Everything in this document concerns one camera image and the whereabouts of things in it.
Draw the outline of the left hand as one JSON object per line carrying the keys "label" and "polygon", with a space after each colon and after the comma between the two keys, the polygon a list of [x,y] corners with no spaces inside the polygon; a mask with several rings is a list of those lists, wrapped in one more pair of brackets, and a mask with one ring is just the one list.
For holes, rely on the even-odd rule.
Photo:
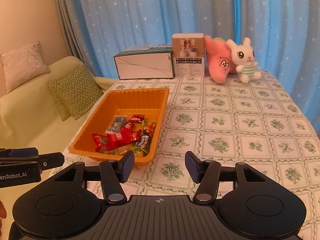
{"label": "left hand", "polygon": [[1,220],[3,220],[3,219],[6,219],[6,217],[7,217],[7,211],[2,201],[0,201],[0,218]]}

